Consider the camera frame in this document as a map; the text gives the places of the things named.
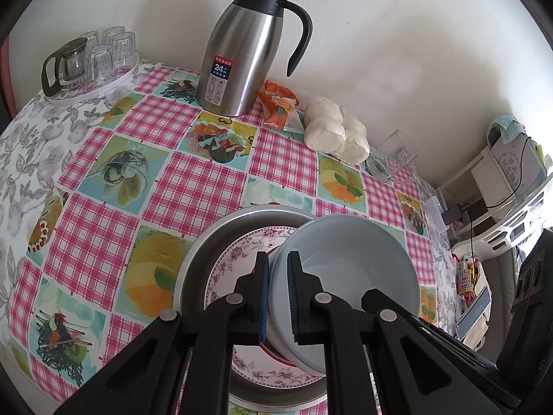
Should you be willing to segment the white power strip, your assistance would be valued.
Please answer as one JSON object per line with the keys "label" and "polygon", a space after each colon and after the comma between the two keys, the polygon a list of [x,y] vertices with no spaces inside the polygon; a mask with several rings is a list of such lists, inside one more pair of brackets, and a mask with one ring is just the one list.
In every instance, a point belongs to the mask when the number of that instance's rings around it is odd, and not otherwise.
{"label": "white power strip", "polygon": [[432,224],[439,233],[444,233],[448,230],[448,226],[444,223],[442,218],[443,210],[439,199],[433,195],[424,201],[424,211],[431,219]]}

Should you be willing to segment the orange snack packet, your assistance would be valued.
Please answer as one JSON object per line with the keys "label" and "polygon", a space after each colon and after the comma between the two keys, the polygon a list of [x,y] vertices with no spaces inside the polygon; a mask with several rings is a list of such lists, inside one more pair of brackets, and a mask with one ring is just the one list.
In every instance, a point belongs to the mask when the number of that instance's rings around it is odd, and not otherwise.
{"label": "orange snack packet", "polygon": [[298,111],[296,95],[285,86],[265,81],[259,92],[263,108],[263,125],[291,133],[304,133],[304,126]]}

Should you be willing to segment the pink checked picture tablecloth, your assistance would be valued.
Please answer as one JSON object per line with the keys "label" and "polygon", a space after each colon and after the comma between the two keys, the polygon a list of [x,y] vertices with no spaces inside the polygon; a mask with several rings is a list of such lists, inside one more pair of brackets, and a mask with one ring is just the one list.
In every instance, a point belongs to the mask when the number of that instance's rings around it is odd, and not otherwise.
{"label": "pink checked picture tablecloth", "polygon": [[224,215],[278,204],[358,214],[403,230],[438,322],[420,185],[386,185],[360,167],[265,128],[262,106],[231,119],[201,110],[195,74],[161,66],[123,102],[113,129],[85,141],[38,211],[9,304],[1,360],[28,404],[53,412],[174,296],[193,241]]}

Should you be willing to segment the grey floral white cloth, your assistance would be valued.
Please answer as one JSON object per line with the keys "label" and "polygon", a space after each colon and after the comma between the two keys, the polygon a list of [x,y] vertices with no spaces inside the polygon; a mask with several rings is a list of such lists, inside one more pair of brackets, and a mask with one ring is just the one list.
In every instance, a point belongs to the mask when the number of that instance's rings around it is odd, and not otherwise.
{"label": "grey floral white cloth", "polygon": [[26,247],[46,198],[99,127],[113,129],[131,95],[161,62],[141,59],[130,77],[81,102],[54,106],[36,94],[1,134],[1,347],[10,342],[9,304]]}

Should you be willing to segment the pale blue floral bowl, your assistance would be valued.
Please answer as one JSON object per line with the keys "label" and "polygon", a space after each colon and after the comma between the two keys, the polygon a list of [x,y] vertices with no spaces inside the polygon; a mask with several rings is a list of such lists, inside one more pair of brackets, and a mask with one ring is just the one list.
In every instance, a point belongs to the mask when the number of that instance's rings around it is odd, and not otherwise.
{"label": "pale blue floral bowl", "polygon": [[289,362],[315,376],[325,371],[322,346],[299,346],[293,339],[287,258],[299,253],[303,270],[316,275],[325,291],[360,310],[366,291],[377,288],[417,316],[420,286],[403,230],[350,214],[317,218],[295,230],[271,260],[267,337]]}

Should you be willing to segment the clear glass mug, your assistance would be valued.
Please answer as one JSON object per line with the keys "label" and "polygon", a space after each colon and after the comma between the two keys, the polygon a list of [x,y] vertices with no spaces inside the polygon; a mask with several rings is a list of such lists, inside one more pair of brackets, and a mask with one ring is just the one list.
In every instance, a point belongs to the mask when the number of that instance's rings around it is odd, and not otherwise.
{"label": "clear glass mug", "polygon": [[369,173],[385,183],[407,184],[415,180],[418,149],[401,130],[394,131],[366,160]]}

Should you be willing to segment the colourful small bottle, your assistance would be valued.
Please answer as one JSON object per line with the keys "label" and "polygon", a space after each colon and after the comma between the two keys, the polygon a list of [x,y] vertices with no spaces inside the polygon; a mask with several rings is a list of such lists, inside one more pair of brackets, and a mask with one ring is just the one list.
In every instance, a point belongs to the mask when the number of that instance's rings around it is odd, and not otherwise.
{"label": "colourful small bottle", "polygon": [[457,294],[467,303],[476,298],[475,286],[479,279],[479,260],[473,253],[465,254],[457,262]]}

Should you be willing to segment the stainless steel thermos jug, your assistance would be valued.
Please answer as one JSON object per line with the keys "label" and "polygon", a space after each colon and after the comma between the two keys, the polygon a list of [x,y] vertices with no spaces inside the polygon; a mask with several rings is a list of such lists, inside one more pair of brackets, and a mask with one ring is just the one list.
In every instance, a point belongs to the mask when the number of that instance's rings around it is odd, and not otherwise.
{"label": "stainless steel thermos jug", "polygon": [[206,111],[227,117],[249,113],[255,105],[281,40],[285,11],[302,23],[301,38],[287,65],[291,75],[308,48],[310,15],[290,0],[233,0],[208,40],[197,90]]}

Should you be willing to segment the large stainless steel basin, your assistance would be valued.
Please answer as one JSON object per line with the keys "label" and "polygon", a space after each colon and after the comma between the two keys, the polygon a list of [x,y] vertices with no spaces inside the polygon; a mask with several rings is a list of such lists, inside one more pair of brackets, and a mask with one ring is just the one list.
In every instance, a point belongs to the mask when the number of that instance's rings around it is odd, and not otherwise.
{"label": "large stainless steel basin", "polygon": [[[203,232],[188,250],[174,291],[174,309],[183,315],[203,309],[208,277],[224,250],[245,234],[273,226],[299,228],[315,217],[306,211],[282,205],[254,205],[228,214]],[[231,372],[229,400],[259,412],[293,412],[326,398],[322,378],[297,390],[279,390],[254,384]]]}

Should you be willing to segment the white round tray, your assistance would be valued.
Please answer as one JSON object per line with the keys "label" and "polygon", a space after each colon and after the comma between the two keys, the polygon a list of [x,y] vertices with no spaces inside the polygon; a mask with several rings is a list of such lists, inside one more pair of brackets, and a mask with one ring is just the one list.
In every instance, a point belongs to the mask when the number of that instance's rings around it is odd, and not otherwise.
{"label": "white round tray", "polygon": [[45,99],[54,106],[65,106],[97,98],[129,80],[134,75],[140,60],[141,57],[139,53],[136,52],[131,59],[130,65],[119,67],[115,71],[115,74],[107,81],[102,83],[88,83],[78,89],[62,90],[54,96],[45,96]]}

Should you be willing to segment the black power adapter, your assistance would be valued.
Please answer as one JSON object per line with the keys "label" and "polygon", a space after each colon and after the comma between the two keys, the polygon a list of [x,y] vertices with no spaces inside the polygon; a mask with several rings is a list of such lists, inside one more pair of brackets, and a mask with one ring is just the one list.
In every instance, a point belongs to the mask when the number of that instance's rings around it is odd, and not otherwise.
{"label": "black power adapter", "polygon": [[441,213],[441,218],[446,226],[453,226],[455,229],[463,226],[463,214],[465,208],[458,204]]}

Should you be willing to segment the strawberry pattern red-rimmed bowl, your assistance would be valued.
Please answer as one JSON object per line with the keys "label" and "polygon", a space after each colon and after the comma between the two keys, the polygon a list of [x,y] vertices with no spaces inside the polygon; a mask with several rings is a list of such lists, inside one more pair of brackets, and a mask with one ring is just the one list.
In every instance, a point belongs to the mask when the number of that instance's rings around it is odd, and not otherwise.
{"label": "strawberry pattern red-rimmed bowl", "polygon": [[262,344],[262,349],[275,361],[286,365],[289,367],[295,367],[295,364],[291,362],[286,355],[283,355],[279,346],[281,341],[278,337],[278,333],[275,331],[275,326],[270,315],[270,311],[267,311],[267,320],[266,320],[266,337]]}

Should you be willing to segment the white shelf unit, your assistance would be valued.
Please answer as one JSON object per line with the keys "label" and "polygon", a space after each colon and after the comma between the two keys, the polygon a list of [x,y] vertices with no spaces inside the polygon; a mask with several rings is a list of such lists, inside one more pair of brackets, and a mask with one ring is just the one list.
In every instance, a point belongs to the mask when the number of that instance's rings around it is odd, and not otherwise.
{"label": "white shelf unit", "polygon": [[463,226],[448,226],[453,254],[495,258],[542,230],[552,207],[552,158],[515,116],[500,115],[485,148],[437,192],[444,210],[465,208]]}

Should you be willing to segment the bag of white buns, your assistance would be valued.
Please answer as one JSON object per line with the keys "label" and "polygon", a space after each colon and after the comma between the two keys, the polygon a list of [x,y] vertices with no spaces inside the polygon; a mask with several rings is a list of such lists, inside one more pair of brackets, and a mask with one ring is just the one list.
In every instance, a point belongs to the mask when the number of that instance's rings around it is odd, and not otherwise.
{"label": "bag of white buns", "polygon": [[331,99],[316,96],[304,111],[304,144],[348,165],[359,165],[370,155],[366,126]]}

